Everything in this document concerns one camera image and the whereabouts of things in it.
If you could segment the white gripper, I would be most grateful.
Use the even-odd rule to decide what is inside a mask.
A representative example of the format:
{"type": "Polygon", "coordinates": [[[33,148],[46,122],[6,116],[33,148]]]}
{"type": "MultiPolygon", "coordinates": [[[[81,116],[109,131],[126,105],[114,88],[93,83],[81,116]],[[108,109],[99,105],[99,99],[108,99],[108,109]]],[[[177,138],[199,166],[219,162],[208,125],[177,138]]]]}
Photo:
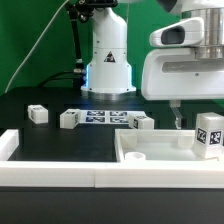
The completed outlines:
{"type": "Polygon", "coordinates": [[[181,130],[180,100],[224,98],[224,59],[197,60],[192,48],[153,50],[144,62],[141,92],[147,100],[170,100],[181,130]]]}

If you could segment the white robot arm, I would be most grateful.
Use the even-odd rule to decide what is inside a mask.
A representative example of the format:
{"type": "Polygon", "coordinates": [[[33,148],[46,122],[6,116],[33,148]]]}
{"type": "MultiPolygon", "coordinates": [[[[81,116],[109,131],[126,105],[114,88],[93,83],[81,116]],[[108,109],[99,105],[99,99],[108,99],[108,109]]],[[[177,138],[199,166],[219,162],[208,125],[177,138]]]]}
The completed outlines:
{"type": "MultiPolygon", "coordinates": [[[[117,100],[133,93],[127,62],[127,23],[112,8],[137,0],[80,0],[83,17],[93,18],[93,56],[83,94],[117,100]]],[[[149,37],[155,49],[145,58],[141,93],[147,100],[167,100],[181,127],[183,100],[224,98],[224,0],[156,0],[180,21],[149,37]]]]}

